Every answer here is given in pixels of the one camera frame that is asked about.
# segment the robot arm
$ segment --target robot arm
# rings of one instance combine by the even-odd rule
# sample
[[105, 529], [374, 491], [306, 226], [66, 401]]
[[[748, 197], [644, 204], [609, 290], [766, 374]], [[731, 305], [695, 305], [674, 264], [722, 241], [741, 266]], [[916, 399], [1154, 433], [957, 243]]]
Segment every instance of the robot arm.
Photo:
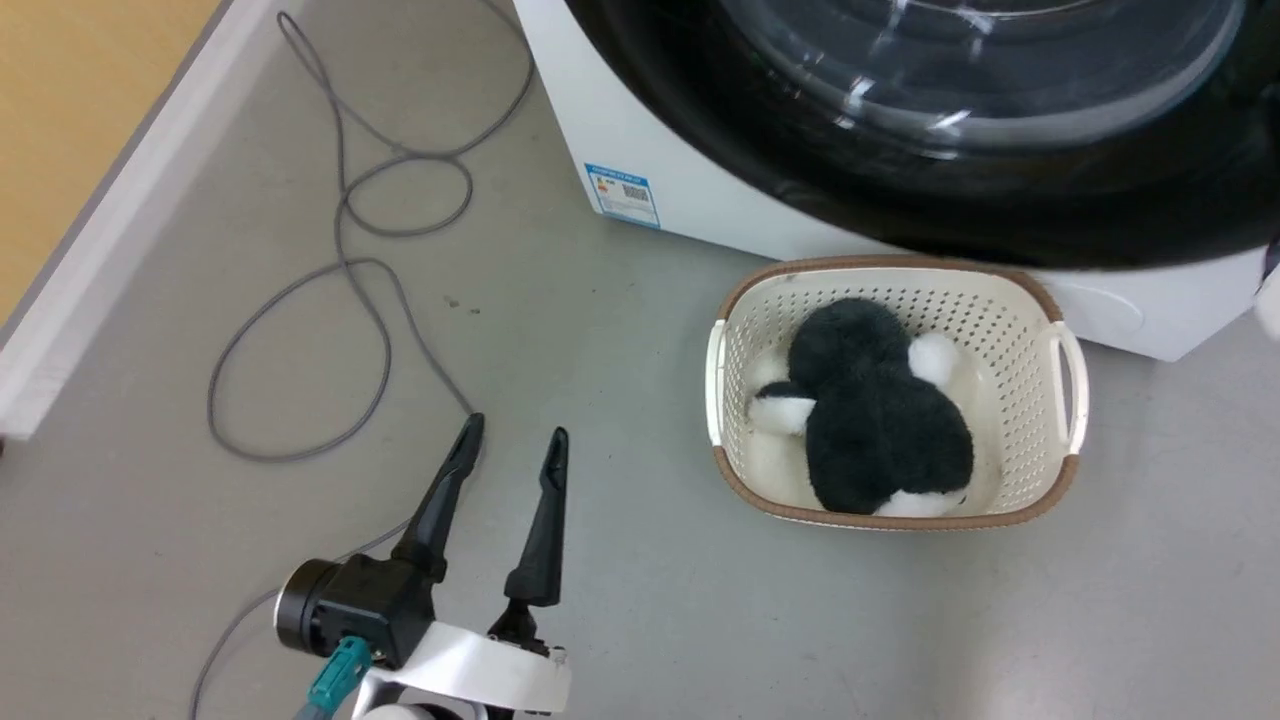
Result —
[[388, 560], [308, 560], [280, 591], [275, 628], [285, 647], [328, 657], [346, 637], [369, 643], [374, 666], [360, 684], [353, 720], [449, 717], [440, 708], [396, 705], [410, 688], [468, 702], [483, 720], [564, 708], [564, 650], [536, 637], [529, 610], [559, 602], [568, 473], [563, 428], [552, 436], [539, 477], [541, 500], [520, 564], [507, 577], [507, 609], [486, 634], [435, 618], [431, 588], [444, 580], [453, 512], [483, 433], [484, 416], [471, 415]]

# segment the laundry basket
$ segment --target laundry basket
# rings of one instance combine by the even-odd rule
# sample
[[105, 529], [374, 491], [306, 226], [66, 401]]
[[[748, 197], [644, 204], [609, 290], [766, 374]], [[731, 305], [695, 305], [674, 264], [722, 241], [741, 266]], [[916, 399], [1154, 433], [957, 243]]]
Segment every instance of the laundry basket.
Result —
[[[961, 361], [945, 392], [973, 434], [974, 475], [968, 500], [954, 515], [829, 512], [782, 505], [753, 489], [745, 462], [753, 389], [748, 368], [790, 343], [809, 313], [842, 297], [876, 300], [891, 307], [911, 334], [937, 331], [956, 342]], [[787, 520], [882, 530], [1024, 523], [1066, 492], [1088, 414], [1089, 382], [1079, 342], [1048, 292], [1016, 272], [914, 256], [772, 265], [724, 301], [707, 347], [707, 428], [721, 473], [742, 500]]]

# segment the black fur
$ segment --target black fur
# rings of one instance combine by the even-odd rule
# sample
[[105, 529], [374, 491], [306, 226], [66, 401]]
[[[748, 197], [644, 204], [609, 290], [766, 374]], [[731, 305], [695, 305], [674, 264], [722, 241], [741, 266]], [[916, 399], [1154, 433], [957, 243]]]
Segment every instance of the black fur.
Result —
[[836, 512], [874, 512], [900, 489], [956, 491], [973, 475], [960, 410], [896, 368], [828, 386], [809, 415], [805, 454], [814, 495]]
[[755, 397], [804, 397], [813, 400], [813, 396], [804, 391], [800, 386], [790, 380], [778, 380], [769, 383], [755, 393]]
[[911, 374], [911, 338], [869, 300], [818, 309], [787, 354], [791, 382], [758, 396], [814, 397], [805, 452], [827, 510], [876, 512], [895, 492], [952, 492], [973, 475], [973, 437], [955, 404]]
[[837, 300], [800, 324], [787, 351], [788, 374], [815, 397], [828, 383], [851, 374], [884, 364], [905, 368], [910, 345], [906, 328], [888, 307], [870, 300]]

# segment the yellow wall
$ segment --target yellow wall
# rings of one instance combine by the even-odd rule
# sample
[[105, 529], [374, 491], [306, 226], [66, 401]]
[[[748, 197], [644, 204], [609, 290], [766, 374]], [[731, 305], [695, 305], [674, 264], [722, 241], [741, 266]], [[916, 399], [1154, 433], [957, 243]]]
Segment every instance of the yellow wall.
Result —
[[219, 0], [0, 0], [0, 323]]

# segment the sticker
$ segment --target sticker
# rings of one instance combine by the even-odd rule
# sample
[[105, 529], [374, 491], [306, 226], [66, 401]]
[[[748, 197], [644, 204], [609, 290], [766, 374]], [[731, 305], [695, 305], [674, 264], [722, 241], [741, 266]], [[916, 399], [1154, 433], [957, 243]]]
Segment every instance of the sticker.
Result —
[[590, 163], [586, 164], [586, 177], [595, 190], [600, 213], [650, 228], [662, 227], [658, 208], [653, 204], [653, 190], [645, 178]]

